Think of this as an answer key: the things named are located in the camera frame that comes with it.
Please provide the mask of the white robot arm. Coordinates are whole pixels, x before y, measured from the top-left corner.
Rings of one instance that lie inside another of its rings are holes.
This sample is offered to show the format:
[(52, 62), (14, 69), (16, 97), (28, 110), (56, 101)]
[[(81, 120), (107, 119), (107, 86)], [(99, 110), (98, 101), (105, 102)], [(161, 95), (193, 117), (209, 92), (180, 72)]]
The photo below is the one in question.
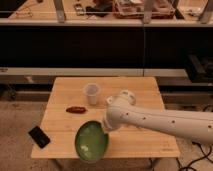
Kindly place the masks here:
[(213, 145), (213, 112), (151, 109), (137, 107), (135, 102), (135, 94), (129, 90), (109, 97), (103, 130), (109, 133), (128, 124)]

